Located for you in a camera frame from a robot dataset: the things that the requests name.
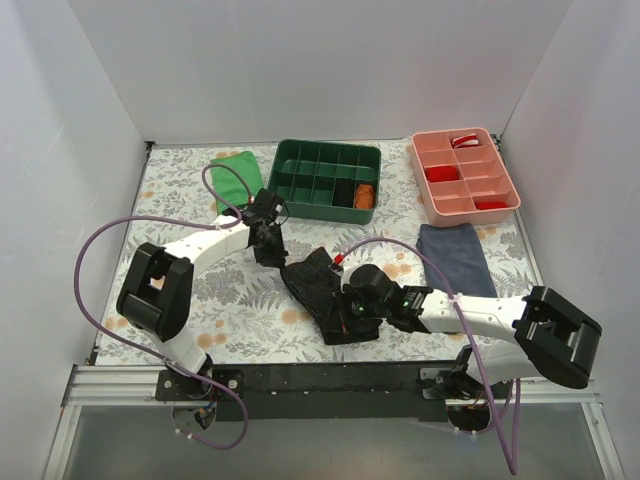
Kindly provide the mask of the black pinstriped underwear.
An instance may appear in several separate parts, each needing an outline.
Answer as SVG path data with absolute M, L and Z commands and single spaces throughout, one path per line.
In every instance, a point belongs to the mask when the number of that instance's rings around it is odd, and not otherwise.
M 280 269 L 285 286 L 311 315 L 326 345 L 377 340 L 382 320 L 358 317 L 351 311 L 354 303 L 341 290 L 342 273 L 343 269 L 333 264 L 324 247 Z

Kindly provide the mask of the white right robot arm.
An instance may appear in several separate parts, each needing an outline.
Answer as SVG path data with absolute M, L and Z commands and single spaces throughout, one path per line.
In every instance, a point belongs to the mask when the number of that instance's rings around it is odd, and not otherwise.
M 471 398 L 487 386 L 543 377 L 562 387 L 587 387 L 601 326 L 547 287 L 524 297 L 450 297 L 428 286 L 401 286 L 373 264 L 347 269 L 338 298 L 346 321 L 382 321 L 406 333 L 462 333 L 490 339 L 468 342 L 453 367 L 429 379 L 451 398 Z

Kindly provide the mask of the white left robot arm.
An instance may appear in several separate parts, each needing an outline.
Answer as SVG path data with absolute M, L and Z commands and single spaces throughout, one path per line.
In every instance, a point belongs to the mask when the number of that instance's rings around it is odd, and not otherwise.
M 213 386 L 212 360 L 187 327 L 194 280 L 247 248 L 259 265 L 282 268 L 288 252 L 277 219 L 284 207 L 282 197 L 261 189 L 204 230 L 163 246 L 144 243 L 133 255 L 116 310 L 152 341 L 169 364 L 171 382 L 190 399 L 205 398 Z

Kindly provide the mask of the red white striped roll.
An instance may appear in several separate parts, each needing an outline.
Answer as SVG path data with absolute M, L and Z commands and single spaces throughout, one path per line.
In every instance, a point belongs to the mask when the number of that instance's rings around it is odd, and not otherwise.
M 480 145 L 480 140 L 476 133 L 469 133 L 451 139 L 453 149 L 470 148 Z

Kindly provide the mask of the green folded cloth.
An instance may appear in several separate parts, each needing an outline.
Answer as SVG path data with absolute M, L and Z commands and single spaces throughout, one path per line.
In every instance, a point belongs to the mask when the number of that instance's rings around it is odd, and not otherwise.
M 211 164 L 227 165 L 231 167 L 247 184 L 251 196 L 255 197 L 264 187 L 264 181 L 255 155 L 250 151 L 243 151 L 226 158 L 211 160 Z M 211 172 L 211 186 L 217 194 L 234 206 L 248 203 L 249 195 L 238 177 L 227 169 L 214 167 Z

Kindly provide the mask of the floral patterned table mat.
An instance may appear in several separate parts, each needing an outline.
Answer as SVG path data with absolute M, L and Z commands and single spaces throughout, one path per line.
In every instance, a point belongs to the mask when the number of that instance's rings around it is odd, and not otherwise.
M 317 247 L 348 252 L 348 263 L 371 262 L 402 283 L 424 281 L 410 252 L 427 216 L 410 165 L 408 139 L 382 141 L 380 201 L 364 226 L 289 219 L 283 228 L 290 261 Z M 116 276 L 123 279 L 134 250 L 186 235 L 177 219 L 209 222 L 216 206 L 201 181 L 204 166 L 240 152 L 239 146 L 150 150 Z M 259 266 L 251 250 L 233 254 L 196 279 L 188 321 L 198 343 L 218 363 L 307 363 L 452 359 L 465 345 L 457 335 L 406 334 L 383 325 L 377 340 L 328 346 L 311 316 L 290 296 L 274 269 Z

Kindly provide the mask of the green compartment bin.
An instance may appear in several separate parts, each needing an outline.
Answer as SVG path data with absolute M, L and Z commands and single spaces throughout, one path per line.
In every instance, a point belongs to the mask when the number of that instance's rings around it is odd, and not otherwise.
M 289 215 L 355 225 L 371 222 L 380 197 L 382 153 L 367 145 L 285 139 L 279 142 L 267 189 L 285 200 Z M 349 178 L 375 188 L 370 210 L 332 205 L 335 180 Z

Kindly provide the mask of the black rolled cloth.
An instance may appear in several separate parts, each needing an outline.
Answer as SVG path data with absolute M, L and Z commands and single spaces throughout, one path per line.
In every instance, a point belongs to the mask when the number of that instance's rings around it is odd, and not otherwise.
M 355 181 L 349 178 L 335 180 L 332 205 L 341 208 L 352 208 L 354 202 Z

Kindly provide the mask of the grey-blue folded cloth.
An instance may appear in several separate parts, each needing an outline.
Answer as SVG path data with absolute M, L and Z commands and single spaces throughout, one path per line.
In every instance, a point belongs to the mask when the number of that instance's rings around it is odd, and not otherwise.
M 416 248 L 445 275 L 456 294 L 497 297 L 480 240 L 471 224 L 452 227 L 423 224 Z

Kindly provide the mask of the orange rolled cloth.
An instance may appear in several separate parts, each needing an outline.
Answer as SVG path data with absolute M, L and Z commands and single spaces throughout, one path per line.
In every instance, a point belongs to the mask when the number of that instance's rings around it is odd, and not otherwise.
M 360 210 L 370 210 L 375 206 L 375 188 L 370 184 L 359 184 L 354 192 L 353 207 Z

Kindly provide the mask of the red rolled cloth left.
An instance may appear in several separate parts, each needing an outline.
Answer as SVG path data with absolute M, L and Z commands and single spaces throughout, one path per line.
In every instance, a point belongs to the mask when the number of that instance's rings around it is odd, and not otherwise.
M 430 183 L 458 181 L 459 170 L 453 165 L 432 166 L 425 169 L 425 176 Z

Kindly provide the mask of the red rolled cloth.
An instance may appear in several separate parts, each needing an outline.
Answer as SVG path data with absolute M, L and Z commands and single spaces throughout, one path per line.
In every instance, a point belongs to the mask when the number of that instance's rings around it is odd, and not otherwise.
M 503 200 L 492 198 L 473 198 L 473 203 L 478 211 L 510 210 L 511 206 Z
M 425 176 L 430 183 L 458 181 L 459 170 L 453 165 L 432 166 L 425 169 Z

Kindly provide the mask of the red rolled cloth right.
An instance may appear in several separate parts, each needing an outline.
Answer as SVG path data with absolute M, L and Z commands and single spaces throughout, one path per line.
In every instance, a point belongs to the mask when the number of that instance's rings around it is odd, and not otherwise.
M 473 203 L 478 211 L 510 210 L 511 206 L 503 200 L 492 198 L 473 198 Z

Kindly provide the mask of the pink compartment bin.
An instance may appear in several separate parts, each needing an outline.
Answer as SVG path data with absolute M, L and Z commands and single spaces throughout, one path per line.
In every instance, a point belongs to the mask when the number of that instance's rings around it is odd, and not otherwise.
M 469 133 L 477 134 L 479 146 L 461 149 L 451 147 L 452 138 Z M 501 223 L 521 206 L 521 198 L 498 147 L 484 128 L 415 133 L 411 137 L 410 162 L 429 223 L 433 226 Z M 459 170 L 460 179 L 441 183 L 428 182 L 425 169 L 439 165 L 455 166 Z M 478 211 L 473 198 L 503 200 L 511 209 Z

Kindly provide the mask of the black table edge rail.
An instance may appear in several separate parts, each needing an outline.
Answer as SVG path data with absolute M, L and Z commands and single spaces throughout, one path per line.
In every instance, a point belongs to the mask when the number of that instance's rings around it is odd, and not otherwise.
M 447 400 L 483 390 L 451 360 L 236 364 L 213 380 L 243 400 L 251 420 L 407 418 L 447 420 Z

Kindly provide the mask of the aluminium frame rail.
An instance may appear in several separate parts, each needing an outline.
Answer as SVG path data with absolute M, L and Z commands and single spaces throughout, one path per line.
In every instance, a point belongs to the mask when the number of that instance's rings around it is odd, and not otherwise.
M 74 367 L 64 406 L 141 406 L 156 404 L 162 366 Z

